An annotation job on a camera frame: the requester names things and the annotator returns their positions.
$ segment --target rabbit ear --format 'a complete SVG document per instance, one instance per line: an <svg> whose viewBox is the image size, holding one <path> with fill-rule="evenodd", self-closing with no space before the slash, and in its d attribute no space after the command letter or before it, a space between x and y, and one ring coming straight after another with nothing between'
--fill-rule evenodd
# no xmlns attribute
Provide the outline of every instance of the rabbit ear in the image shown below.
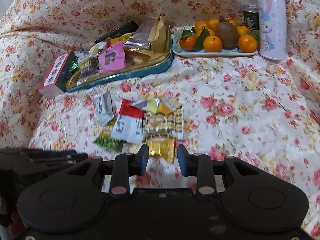
<svg viewBox="0 0 320 240"><path fill-rule="evenodd" d="M266 34L266 40L269 44L272 44L272 39L270 38L270 36L268 34Z"/></svg>
<svg viewBox="0 0 320 240"><path fill-rule="evenodd" d="M268 14L268 13L270 13L271 8L272 8L272 0L266 0L266 4L267 4L267 6L266 6L265 13Z"/></svg>

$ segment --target cartoon rabbit print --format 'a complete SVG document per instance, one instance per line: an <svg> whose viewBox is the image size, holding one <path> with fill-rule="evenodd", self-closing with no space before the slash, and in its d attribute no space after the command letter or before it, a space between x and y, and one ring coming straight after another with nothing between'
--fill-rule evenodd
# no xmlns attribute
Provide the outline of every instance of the cartoon rabbit print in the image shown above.
<svg viewBox="0 0 320 240"><path fill-rule="evenodd" d="M262 19L262 25L260 25L260 28L262 28L262 35L260 37L260 47L263 48L265 51L269 51L271 49L275 49L273 41L271 37L268 35L272 32L272 23L270 16L270 12L272 9L272 0L266 0L265 6L265 9L260 8Z"/></svg>

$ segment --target round joint cover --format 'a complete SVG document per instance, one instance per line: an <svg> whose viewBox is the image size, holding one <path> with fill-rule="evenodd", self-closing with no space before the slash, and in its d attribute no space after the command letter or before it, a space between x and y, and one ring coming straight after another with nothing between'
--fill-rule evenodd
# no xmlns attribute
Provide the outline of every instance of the round joint cover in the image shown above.
<svg viewBox="0 0 320 240"><path fill-rule="evenodd" d="M103 208L104 195L84 176L61 175L26 188L17 209L27 226L48 233L69 232L90 222Z"/></svg>
<svg viewBox="0 0 320 240"><path fill-rule="evenodd" d="M237 224L268 233L299 227L309 205L302 190L268 174L235 180L223 193L221 203Z"/></svg>

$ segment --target brown kiwi fruit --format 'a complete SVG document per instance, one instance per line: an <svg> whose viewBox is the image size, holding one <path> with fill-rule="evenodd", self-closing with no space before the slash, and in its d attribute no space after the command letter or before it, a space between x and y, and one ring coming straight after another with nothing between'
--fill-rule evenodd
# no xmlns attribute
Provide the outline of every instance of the brown kiwi fruit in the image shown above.
<svg viewBox="0 0 320 240"><path fill-rule="evenodd" d="M224 49L234 49L237 46L238 32L232 23L220 22L217 25L216 36L222 41Z"/></svg>

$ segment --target orange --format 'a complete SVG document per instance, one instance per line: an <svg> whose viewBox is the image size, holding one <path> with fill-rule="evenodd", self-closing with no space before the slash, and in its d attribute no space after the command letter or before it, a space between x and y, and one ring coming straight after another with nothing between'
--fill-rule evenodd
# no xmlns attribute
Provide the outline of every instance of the orange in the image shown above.
<svg viewBox="0 0 320 240"><path fill-rule="evenodd" d="M196 40L197 40L197 37L195 35L191 35L191 36L185 38L184 40L179 41L179 45L184 50L192 51L193 47L196 44Z"/></svg>
<svg viewBox="0 0 320 240"><path fill-rule="evenodd" d="M216 33L212 29L207 29L209 31L210 36L215 36Z"/></svg>
<svg viewBox="0 0 320 240"><path fill-rule="evenodd" d="M245 35L249 31L250 30L246 26L238 26L237 27L237 32L238 32L239 37L241 37L242 35Z"/></svg>
<svg viewBox="0 0 320 240"><path fill-rule="evenodd" d="M258 48L257 40L249 34L242 35L238 40L238 45L245 53L255 52Z"/></svg>
<svg viewBox="0 0 320 240"><path fill-rule="evenodd" d="M217 36L208 36L203 41L203 48L206 52L221 52L222 41Z"/></svg>
<svg viewBox="0 0 320 240"><path fill-rule="evenodd" d="M236 22L236 20L229 20L230 23L232 23L235 27L238 26L238 23Z"/></svg>
<svg viewBox="0 0 320 240"><path fill-rule="evenodd" d="M217 31L217 24L218 23L219 23L219 19L211 19L211 20L208 21L210 29L212 29L214 31Z"/></svg>
<svg viewBox="0 0 320 240"><path fill-rule="evenodd" d="M195 31L196 31L196 35L197 37L199 37L199 35L201 34L203 29L208 29L209 28L209 24L206 21L197 21L195 24Z"/></svg>

